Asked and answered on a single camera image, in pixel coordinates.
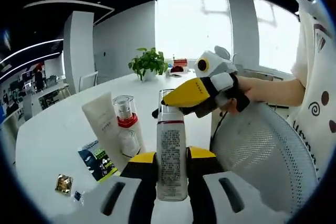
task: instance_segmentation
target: white pot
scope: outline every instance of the white pot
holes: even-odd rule
[[[142,81],[151,81],[156,78],[156,71],[151,71],[150,69],[147,69],[145,75],[142,77]]]

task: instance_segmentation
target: potted plant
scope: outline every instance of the potted plant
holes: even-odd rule
[[[163,52],[156,52],[155,47],[151,50],[138,48],[142,56],[136,56],[128,63],[128,67],[134,71],[140,80],[152,79],[157,74],[167,71],[168,63],[164,62]]]

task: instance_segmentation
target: green plant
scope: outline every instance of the green plant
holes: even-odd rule
[[[144,77],[146,71],[155,71],[157,74],[163,74],[168,68],[168,63],[164,62],[163,52],[156,52],[155,47],[151,50],[138,48],[142,56],[136,56],[128,63],[128,67],[134,71],[140,80]]]

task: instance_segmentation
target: spiral pattern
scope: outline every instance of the spiral pattern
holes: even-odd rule
[[[308,109],[311,110],[311,113],[314,116],[318,116],[320,114],[320,105],[317,102],[310,103]]]

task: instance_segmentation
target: white t-shirt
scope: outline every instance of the white t-shirt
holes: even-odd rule
[[[293,75],[306,88],[288,122],[305,142],[321,178],[336,146],[336,48],[331,31],[300,10],[300,37]]]

